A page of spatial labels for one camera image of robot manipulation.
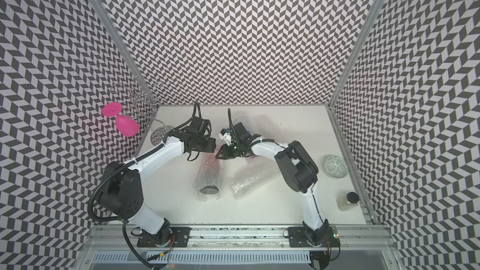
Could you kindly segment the red black ribbed vase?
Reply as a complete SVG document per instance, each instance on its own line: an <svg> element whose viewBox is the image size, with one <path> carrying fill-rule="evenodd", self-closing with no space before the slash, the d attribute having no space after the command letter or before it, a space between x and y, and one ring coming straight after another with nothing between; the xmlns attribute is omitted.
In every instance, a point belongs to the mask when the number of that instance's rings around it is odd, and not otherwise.
<svg viewBox="0 0 480 270"><path fill-rule="evenodd" d="M204 195L215 195L220 191L221 165L215 154L209 154L202 160L199 170L198 190Z"/></svg>

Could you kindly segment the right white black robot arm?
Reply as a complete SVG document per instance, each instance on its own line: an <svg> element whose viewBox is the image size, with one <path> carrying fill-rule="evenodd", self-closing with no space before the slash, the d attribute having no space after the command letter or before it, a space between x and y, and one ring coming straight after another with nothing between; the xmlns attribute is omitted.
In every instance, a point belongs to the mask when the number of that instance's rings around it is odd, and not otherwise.
<svg viewBox="0 0 480 270"><path fill-rule="evenodd" d="M251 134L242 122L230 124L221 130L219 136L225 144L216 155L218 160L253 155L275 161L287 186L299 193L307 242L314 247L332 245L333 232L318 198L319 169L300 142L281 144L274 139Z"/></svg>

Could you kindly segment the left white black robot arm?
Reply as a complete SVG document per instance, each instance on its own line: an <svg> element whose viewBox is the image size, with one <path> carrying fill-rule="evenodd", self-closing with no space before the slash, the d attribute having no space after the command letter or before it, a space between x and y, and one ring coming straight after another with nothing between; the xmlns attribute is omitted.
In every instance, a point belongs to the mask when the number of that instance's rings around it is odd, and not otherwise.
<svg viewBox="0 0 480 270"><path fill-rule="evenodd" d="M126 221L141 229L141 237L154 247L172 243L170 222L154 212L144 199L143 183L161 166L185 153L213 153L216 140L211 121L192 116L169 130L161 142L128 162L107 165L100 184L87 204L88 216L95 222Z"/></svg>

